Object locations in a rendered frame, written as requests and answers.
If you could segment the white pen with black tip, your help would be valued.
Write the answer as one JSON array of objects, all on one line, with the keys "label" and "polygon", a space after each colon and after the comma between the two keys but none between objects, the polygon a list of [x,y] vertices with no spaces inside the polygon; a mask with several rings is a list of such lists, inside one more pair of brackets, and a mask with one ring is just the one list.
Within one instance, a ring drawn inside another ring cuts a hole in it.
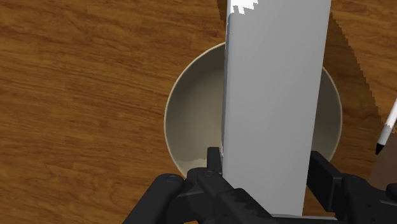
[{"label": "white pen with black tip", "polygon": [[378,155],[382,151],[383,147],[386,145],[387,140],[392,133],[396,121],[397,121],[397,98],[390,110],[387,120],[382,128],[382,132],[380,133],[380,136],[378,138],[375,149],[376,155]]}]

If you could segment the beige bowl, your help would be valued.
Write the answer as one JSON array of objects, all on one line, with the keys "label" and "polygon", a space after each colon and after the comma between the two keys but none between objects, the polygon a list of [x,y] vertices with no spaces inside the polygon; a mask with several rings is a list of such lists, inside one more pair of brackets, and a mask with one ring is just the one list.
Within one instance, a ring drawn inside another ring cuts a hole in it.
[{"label": "beige bowl", "polygon": [[[207,149],[221,144],[225,44],[192,60],[177,78],[167,99],[164,135],[179,172],[207,165]],[[331,160],[342,133],[339,92],[326,69],[321,72],[312,149]]]}]

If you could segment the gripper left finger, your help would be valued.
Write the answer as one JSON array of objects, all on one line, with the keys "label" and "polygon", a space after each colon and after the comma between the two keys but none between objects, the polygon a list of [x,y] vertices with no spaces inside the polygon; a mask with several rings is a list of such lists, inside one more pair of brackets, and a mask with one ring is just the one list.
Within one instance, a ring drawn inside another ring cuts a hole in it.
[{"label": "gripper left finger", "polygon": [[192,168],[184,179],[161,174],[122,224],[276,224],[276,220],[241,188],[222,177],[221,153],[207,149],[207,165]]}]

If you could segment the grey box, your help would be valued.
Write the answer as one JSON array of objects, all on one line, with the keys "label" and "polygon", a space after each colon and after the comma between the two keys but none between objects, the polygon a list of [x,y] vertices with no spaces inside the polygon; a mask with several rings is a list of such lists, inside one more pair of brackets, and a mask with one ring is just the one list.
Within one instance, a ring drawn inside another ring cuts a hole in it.
[{"label": "grey box", "polygon": [[227,0],[223,177],[303,212],[331,0]]}]

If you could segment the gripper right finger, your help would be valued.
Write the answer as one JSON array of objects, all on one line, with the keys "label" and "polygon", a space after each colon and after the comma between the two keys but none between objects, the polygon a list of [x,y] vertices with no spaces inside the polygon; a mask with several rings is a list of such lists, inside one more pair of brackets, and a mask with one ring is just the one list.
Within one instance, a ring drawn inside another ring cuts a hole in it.
[{"label": "gripper right finger", "polygon": [[345,224],[397,224],[397,183],[380,190],[359,176],[341,173],[312,151],[307,187],[325,211]]}]

